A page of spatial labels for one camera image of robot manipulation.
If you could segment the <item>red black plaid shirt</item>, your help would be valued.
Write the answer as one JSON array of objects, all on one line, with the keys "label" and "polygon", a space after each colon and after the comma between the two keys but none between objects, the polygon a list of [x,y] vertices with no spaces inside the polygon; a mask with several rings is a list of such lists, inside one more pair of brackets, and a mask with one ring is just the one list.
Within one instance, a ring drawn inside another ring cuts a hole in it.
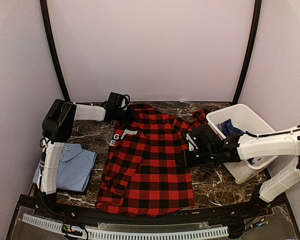
[{"label": "red black plaid shirt", "polygon": [[135,118],[129,125],[115,125],[96,208],[151,217],[193,208],[191,172],[177,160],[188,149],[184,134],[207,123],[207,110],[195,111],[193,121],[186,121],[145,103],[129,108]]}]

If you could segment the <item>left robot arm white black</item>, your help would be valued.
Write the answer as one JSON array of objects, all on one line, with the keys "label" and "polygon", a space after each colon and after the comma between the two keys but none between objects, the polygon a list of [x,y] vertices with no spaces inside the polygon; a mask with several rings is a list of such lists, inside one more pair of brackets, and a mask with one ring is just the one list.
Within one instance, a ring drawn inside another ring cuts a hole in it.
[{"label": "left robot arm white black", "polygon": [[42,148],[37,187],[50,195],[57,192],[57,168],[65,143],[70,139],[75,121],[130,124],[135,114],[129,107],[130,96],[111,92],[101,105],[81,104],[56,99],[42,122]]}]

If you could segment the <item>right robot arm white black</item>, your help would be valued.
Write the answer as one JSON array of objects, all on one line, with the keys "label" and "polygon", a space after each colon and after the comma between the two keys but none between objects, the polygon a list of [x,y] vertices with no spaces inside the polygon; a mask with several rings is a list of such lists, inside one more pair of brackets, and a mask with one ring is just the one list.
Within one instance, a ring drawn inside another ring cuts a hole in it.
[{"label": "right robot arm white black", "polygon": [[220,138],[209,125],[183,134],[187,149],[175,160],[184,168],[206,163],[239,163],[243,160],[271,156],[293,156],[292,161],[274,177],[255,188],[245,213],[256,217],[277,196],[300,184],[300,123],[283,131],[265,134],[229,135]]}]

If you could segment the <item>blue shirt in bin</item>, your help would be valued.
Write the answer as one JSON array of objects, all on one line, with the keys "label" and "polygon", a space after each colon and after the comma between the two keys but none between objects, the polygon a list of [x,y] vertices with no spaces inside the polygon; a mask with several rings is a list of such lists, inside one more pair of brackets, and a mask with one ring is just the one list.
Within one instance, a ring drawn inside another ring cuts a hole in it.
[{"label": "blue shirt in bin", "polygon": [[245,134],[244,131],[233,126],[231,119],[228,119],[222,123],[218,123],[216,126],[223,133],[225,137],[242,136]]}]

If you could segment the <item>white plastic bin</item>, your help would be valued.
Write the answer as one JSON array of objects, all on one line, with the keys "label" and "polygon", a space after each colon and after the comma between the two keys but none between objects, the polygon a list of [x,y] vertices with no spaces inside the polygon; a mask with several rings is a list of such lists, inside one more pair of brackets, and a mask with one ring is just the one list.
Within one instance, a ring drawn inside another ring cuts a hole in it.
[{"label": "white plastic bin", "polygon": [[[257,113],[242,103],[210,112],[206,114],[206,120],[208,125],[221,139],[225,139],[226,137],[218,125],[227,120],[231,120],[235,128],[243,132],[248,131],[251,134],[266,134],[275,131]],[[276,158],[276,155],[256,157],[250,160],[242,160],[241,162],[225,163],[224,166],[235,178],[237,184],[243,184],[263,171]]]}]

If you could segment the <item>folded light blue shirt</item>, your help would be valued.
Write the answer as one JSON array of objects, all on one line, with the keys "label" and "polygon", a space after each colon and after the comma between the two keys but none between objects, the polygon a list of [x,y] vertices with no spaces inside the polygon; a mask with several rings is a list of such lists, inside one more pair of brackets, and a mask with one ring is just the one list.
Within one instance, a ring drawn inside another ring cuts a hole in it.
[{"label": "folded light blue shirt", "polygon": [[49,195],[57,190],[82,193],[86,190],[97,153],[79,143],[48,143],[35,170],[32,182]]}]

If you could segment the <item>right clear acrylic plate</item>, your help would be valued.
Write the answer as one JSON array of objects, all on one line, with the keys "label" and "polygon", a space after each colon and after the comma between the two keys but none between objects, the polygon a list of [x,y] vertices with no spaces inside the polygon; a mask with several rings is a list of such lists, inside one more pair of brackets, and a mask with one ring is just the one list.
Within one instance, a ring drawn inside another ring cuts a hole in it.
[{"label": "right clear acrylic plate", "polygon": [[300,240],[286,204],[271,208],[265,224],[245,232],[241,240]]}]

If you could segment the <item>clear acrylic plate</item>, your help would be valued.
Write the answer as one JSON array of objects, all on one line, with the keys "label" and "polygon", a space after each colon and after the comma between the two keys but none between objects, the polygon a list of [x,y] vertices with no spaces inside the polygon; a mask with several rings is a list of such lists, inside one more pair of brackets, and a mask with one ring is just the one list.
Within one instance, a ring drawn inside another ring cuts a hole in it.
[{"label": "clear acrylic plate", "polygon": [[241,240],[300,240],[286,204],[271,208],[265,224],[245,232]]},{"label": "clear acrylic plate", "polygon": [[30,225],[23,222],[24,214],[33,214],[34,209],[16,206],[9,228],[5,237],[6,240],[65,240],[65,238],[58,233],[44,230],[38,226]]}]

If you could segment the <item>left clear acrylic plate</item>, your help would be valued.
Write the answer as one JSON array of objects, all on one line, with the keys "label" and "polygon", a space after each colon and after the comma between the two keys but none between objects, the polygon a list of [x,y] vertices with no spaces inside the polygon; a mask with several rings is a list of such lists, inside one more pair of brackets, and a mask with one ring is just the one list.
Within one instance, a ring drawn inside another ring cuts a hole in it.
[{"label": "left clear acrylic plate", "polygon": [[9,228],[5,237],[6,240],[65,240],[65,238],[58,233],[44,230],[38,226],[30,225],[23,222],[24,214],[33,214],[34,209],[16,206]]}]

